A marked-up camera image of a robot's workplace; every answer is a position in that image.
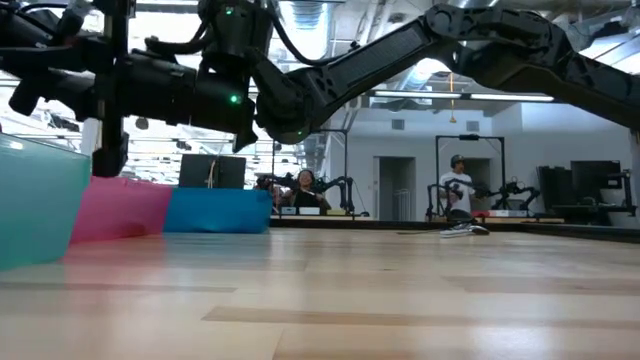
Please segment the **black metal rig frame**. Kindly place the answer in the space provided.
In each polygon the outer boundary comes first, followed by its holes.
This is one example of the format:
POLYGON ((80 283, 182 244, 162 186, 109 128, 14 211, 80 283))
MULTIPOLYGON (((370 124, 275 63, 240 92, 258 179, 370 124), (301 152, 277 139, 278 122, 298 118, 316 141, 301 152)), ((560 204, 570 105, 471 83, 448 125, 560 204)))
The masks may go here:
POLYGON ((329 181, 335 179, 339 176, 349 176, 348 172, 348 131, 346 129, 319 129, 312 131, 311 134, 306 138, 306 140, 316 140, 316 147, 321 145, 320 137, 324 136, 324 156, 323 156, 323 164, 321 167, 322 174, 316 175, 316 179, 323 179, 325 181, 329 181), (341 147, 343 150, 343 158, 342 158, 342 172, 340 175, 327 175, 326 172, 332 169, 332 151, 334 146, 341 147))
POLYGON ((499 136, 481 136, 478 134, 461 134, 461 135, 437 135, 435 137, 435 150, 436 150, 436 182, 439 183, 440 176, 450 171, 450 160, 454 155, 462 155, 464 157, 464 164, 471 160, 487 160, 486 168, 482 168, 480 172, 476 175, 471 176, 467 173, 467 169, 465 168, 465 173, 468 174, 472 178, 473 187, 475 189, 475 196, 471 201, 471 209, 470 212, 473 214, 473 203, 476 203, 476 209, 487 210, 488 206, 485 204, 488 198, 480 198, 476 195, 476 188, 480 184, 484 184, 491 191, 497 191, 503 184, 506 183, 506 166, 505 166, 505 139, 499 136), (453 154, 449 158, 449 169, 444 173, 441 173, 440 163, 441 163, 441 151, 445 149, 449 143, 453 141, 454 145, 453 154), (498 173, 500 175, 499 178, 493 179, 490 175, 493 172, 492 165, 494 163, 494 159, 490 158, 484 152, 478 154, 474 151, 474 147, 460 149, 460 142, 486 142, 487 147, 491 147, 498 155, 499 169, 498 173))

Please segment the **grey doorway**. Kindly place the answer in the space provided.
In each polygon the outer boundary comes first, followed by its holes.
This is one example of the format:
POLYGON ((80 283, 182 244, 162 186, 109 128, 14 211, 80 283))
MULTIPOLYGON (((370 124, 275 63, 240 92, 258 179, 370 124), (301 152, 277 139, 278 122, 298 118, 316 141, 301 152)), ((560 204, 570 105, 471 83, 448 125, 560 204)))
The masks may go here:
POLYGON ((413 157, 374 158, 373 214, 380 221, 397 221, 394 218, 393 194, 409 189, 412 196, 412 219, 415 220, 416 165, 413 157))

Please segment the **patterned-handle silver spoon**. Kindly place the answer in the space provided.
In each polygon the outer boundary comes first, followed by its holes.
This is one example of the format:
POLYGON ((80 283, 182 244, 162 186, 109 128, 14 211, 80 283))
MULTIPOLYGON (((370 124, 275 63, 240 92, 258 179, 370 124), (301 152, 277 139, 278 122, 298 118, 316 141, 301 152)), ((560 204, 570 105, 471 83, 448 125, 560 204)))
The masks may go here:
POLYGON ((442 230, 439 235, 444 238, 452 238, 452 237, 463 237, 463 236, 487 236, 490 234, 490 231, 483 226, 472 224, 472 223, 464 223, 457 224, 449 229, 442 230))

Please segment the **black monitor back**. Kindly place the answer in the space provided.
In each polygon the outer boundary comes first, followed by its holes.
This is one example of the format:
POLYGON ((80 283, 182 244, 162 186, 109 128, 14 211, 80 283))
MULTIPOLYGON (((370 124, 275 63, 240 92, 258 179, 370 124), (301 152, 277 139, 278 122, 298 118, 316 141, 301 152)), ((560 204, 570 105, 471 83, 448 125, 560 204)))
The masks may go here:
POLYGON ((246 159, 211 154, 183 154, 179 187, 242 189, 246 159))

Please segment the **silver round ventilation duct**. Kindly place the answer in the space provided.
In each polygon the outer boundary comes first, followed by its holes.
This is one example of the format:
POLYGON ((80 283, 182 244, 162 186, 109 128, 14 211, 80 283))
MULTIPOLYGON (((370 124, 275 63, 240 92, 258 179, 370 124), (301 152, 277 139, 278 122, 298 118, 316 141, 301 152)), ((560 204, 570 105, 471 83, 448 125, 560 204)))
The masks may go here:
POLYGON ((329 43, 332 22, 330 4, 306 1, 280 3, 287 33, 300 53, 310 59, 322 59, 329 43))

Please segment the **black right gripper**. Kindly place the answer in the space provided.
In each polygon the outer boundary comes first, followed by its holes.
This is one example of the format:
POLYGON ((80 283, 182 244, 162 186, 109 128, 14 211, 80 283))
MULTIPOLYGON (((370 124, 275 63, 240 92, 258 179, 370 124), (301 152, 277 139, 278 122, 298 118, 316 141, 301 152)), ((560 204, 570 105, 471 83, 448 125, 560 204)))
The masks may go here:
POLYGON ((255 104, 249 97, 250 63, 240 73, 200 67, 205 26, 184 43, 149 37, 144 50, 128 50, 128 20, 135 0, 94 0, 105 15, 104 33, 112 62, 92 79, 48 69, 83 72, 100 62, 100 36, 84 33, 66 37, 61 45, 26 34, 0 34, 0 68, 10 73, 38 72, 22 77, 9 99, 22 115, 33 113, 40 99, 58 101, 76 119, 99 118, 101 147, 92 154, 95 176, 117 176, 127 162, 129 137, 126 116, 187 124, 231 133, 233 149, 253 144, 255 104))

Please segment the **white radiator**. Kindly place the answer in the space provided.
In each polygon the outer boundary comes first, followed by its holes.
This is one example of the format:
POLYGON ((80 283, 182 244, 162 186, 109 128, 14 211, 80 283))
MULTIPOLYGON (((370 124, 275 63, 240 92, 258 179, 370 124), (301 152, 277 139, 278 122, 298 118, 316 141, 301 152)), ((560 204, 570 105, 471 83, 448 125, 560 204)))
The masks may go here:
POLYGON ((412 196, 409 189, 400 189, 393 194, 394 218, 405 222, 412 219, 412 196))

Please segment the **background wooden workbench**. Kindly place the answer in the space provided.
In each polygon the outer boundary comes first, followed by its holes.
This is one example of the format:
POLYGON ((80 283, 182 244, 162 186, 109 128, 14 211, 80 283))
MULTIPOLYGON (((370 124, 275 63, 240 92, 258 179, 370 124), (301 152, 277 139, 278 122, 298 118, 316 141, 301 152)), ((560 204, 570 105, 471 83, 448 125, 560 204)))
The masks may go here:
MULTIPOLYGON (((318 220, 318 221, 380 221, 373 217, 364 216, 347 216, 347 215, 271 215, 271 220, 318 220)), ((521 224, 521 223, 533 223, 533 224, 564 224, 565 221, 562 218, 534 218, 534 217, 474 217, 476 222, 480 223, 503 223, 503 224, 521 224)), ((434 217, 432 220, 425 222, 444 223, 446 218, 434 217)))

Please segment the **translucent teal plastic bin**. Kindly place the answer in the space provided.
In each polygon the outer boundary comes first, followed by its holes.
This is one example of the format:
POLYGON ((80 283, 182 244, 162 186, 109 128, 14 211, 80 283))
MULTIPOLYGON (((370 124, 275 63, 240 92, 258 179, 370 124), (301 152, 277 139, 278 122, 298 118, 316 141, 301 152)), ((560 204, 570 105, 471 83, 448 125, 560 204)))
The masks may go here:
POLYGON ((87 156, 0 134, 0 271, 65 254, 89 179, 87 156))

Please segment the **pink plastic bin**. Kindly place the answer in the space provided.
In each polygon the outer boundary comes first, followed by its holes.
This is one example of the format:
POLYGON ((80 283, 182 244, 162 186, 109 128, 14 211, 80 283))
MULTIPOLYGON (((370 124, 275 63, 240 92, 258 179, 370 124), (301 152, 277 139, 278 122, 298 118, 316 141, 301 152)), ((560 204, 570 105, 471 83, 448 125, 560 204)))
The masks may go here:
POLYGON ((92 176, 83 192, 70 243, 160 234, 172 192, 169 185, 92 176))

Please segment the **black background monitors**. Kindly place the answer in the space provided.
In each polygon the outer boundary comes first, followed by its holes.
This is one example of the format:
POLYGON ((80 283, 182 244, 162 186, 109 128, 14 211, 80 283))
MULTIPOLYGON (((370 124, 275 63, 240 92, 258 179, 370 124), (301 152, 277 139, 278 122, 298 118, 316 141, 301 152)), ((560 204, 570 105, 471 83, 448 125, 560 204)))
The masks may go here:
POLYGON ((564 218, 603 217, 610 213, 635 216, 631 173, 619 161, 578 160, 569 168, 539 166, 538 184, 545 210, 564 218), (622 190, 620 202, 606 202, 603 190, 622 190))

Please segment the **white building column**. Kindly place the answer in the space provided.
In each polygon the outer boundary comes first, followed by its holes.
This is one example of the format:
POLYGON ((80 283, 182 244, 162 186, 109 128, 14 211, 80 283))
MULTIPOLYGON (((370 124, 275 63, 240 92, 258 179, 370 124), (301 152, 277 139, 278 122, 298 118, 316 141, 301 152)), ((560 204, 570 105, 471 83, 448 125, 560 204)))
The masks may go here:
POLYGON ((82 124, 80 152, 91 156, 101 147, 102 122, 95 118, 88 118, 82 124))

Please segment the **blue plastic bin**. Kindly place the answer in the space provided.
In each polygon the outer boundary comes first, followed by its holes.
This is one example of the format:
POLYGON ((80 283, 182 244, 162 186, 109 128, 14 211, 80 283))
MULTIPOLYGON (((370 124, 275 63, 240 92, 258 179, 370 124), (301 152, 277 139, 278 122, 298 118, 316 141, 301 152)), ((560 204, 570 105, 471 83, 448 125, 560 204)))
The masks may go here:
POLYGON ((264 190, 176 188, 163 230, 168 233, 263 233, 272 197, 264 190))

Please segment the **long ceiling light strip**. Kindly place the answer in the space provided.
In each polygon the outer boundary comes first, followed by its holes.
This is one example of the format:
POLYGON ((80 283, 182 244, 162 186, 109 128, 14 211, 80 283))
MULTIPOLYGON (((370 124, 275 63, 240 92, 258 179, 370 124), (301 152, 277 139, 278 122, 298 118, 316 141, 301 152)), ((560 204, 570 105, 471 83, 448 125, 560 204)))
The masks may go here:
POLYGON ((457 93, 457 92, 421 92, 371 90, 370 97, 399 98, 399 99, 429 99, 429 100, 463 100, 463 101, 502 101, 502 102, 531 102, 552 103, 555 99, 546 95, 518 95, 503 93, 457 93))

